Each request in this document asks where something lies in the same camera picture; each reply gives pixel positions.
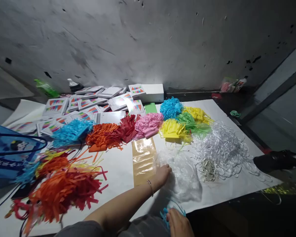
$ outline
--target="green paper tassel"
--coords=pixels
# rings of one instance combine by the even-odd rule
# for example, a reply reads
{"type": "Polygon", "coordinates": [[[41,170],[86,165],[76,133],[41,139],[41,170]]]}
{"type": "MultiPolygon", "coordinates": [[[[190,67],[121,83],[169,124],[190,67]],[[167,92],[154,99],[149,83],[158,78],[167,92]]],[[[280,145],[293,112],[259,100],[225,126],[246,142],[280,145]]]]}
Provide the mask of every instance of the green paper tassel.
{"type": "Polygon", "coordinates": [[[197,124],[188,112],[184,112],[177,116],[177,120],[181,124],[185,124],[185,129],[190,131],[190,133],[196,133],[204,138],[210,131],[211,127],[206,123],[197,124]]]}

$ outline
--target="brown plastic sheet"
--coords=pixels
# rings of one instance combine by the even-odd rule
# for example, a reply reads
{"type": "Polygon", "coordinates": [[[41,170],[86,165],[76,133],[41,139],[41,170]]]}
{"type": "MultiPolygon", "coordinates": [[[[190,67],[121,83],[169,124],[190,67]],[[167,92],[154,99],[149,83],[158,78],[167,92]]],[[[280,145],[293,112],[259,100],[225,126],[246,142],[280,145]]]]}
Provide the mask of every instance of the brown plastic sheet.
{"type": "Polygon", "coordinates": [[[133,141],[134,186],[141,185],[155,174],[154,156],[156,147],[153,138],[133,141]]]}

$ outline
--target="clear plastic bag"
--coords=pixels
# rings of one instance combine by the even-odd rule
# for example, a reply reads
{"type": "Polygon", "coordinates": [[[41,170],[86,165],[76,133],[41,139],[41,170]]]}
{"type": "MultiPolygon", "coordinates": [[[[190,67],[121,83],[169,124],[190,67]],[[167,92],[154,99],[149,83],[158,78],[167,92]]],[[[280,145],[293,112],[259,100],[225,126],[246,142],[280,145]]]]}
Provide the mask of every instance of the clear plastic bag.
{"type": "Polygon", "coordinates": [[[175,148],[163,149],[155,155],[154,166],[169,164],[172,173],[164,188],[180,202],[201,200],[202,186],[192,160],[175,148]]]}

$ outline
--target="hand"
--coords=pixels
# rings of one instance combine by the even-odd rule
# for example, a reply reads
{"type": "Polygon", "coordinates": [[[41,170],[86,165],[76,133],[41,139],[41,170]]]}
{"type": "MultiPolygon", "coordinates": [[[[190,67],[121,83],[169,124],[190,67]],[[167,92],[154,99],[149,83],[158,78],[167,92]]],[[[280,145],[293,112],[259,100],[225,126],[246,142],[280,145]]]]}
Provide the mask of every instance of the hand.
{"type": "Polygon", "coordinates": [[[151,185],[154,193],[167,182],[168,176],[171,172],[172,169],[169,167],[168,164],[157,168],[155,176],[151,178],[151,185]]]}
{"type": "Polygon", "coordinates": [[[177,209],[171,208],[167,213],[171,237],[194,237],[190,221],[181,215],[177,209]]]}

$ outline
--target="white bottle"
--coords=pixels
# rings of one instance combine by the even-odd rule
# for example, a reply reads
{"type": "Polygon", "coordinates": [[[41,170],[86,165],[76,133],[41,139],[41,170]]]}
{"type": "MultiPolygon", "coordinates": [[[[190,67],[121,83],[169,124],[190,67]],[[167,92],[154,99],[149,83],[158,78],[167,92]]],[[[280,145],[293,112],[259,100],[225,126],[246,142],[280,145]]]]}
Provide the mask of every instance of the white bottle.
{"type": "Polygon", "coordinates": [[[240,79],[234,89],[234,93],[239,92],[239,90],[243,87],[243,85],[247,82],[246,78],[240,79]]]}
{"type": "Polygon", "coordinates": [[[69,81],[69,88],[71,92],[76,92],[84,88],[84,86],[82,86],[80,83],[76,83],[70,78],[68,78],[67,81],[69,81]]]}
{"type": "Polygon", "coordinates": [[[74,82],[72,79],[68,78],[67,81],[69,81],[69,86],[77,86],[78,83],[74,82]]]}

